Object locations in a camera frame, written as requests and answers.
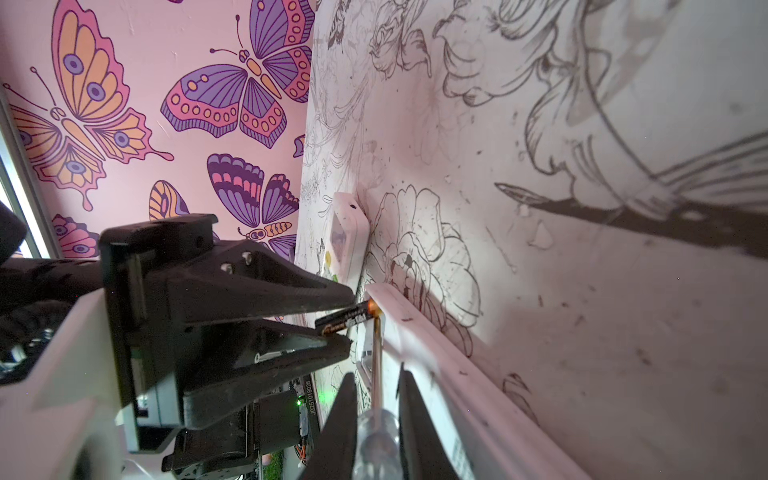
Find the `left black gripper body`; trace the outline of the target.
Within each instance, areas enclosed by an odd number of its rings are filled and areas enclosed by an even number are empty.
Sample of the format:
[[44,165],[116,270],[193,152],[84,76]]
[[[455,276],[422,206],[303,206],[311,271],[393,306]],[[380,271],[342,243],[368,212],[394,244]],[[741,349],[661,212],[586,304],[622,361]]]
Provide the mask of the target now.
[[182,430],[252,420],[252,243],[213,238],[213,214],[119,226],[100,239],[120,411],[131,453],[160,453]]

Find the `clear handle screwdriver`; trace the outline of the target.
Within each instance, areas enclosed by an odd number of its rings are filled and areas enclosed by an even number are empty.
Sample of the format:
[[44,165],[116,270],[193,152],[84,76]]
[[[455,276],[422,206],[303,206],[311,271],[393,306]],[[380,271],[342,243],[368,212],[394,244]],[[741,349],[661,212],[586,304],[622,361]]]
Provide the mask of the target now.
[[381,319],[373,320],[371,408],[358,417],[353,479],[402,479],[399,425],[383,402]]

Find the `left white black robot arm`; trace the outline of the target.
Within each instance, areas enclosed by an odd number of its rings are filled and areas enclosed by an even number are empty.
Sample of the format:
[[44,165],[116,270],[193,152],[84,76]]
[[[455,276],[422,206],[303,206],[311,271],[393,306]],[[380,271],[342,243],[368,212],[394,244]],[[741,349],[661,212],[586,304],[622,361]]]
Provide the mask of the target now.
[[16,258],[1,212],[1,475],[118,479],[157,454],[175,479],[251,479],[297,440],[281,387],[345,359],[289,315],[354,303],[346,286],[191,214],[104,231],[97,260]]

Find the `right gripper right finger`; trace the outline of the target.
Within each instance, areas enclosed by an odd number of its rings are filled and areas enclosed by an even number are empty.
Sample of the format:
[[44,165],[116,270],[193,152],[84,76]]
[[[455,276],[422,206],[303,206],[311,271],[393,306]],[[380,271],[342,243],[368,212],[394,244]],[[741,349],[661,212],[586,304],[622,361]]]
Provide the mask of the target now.
[[400,368],[396,396],[403,478],[458,480],[459,476],[446,455],[415,377],[404,367]]

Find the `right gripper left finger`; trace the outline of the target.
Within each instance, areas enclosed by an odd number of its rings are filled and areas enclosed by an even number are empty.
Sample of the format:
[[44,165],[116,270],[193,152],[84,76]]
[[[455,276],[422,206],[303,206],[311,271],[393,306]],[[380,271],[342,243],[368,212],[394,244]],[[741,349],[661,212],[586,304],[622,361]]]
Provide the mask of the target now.
[[342,380],[315,450],[302,471],[301,480],[350,480],[357,445],[357,388],[355,377]]

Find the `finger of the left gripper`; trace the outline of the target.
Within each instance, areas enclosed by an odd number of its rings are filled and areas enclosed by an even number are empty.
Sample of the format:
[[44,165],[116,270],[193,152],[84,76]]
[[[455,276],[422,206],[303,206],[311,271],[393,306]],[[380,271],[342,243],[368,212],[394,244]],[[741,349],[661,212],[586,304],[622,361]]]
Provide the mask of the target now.
[[251,241],[176,239],[162,248],[167,336],[225,336],[268,317],[350,307],[351,289]]
[[346,336],[308,327],[263,319],[232,324],[184,379],[183,425],[208,428],[293,379],[347,359],[350,349]]

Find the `white remote with display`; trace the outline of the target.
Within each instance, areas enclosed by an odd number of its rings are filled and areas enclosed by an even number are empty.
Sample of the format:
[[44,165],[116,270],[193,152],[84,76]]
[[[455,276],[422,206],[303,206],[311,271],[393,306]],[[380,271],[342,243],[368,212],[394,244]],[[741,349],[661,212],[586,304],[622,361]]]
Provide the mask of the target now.
[[401,370],[415,378],[440,444],[462,479],[585,479],[587,473],[393,286],[381,308],[383,406],[399,409]]

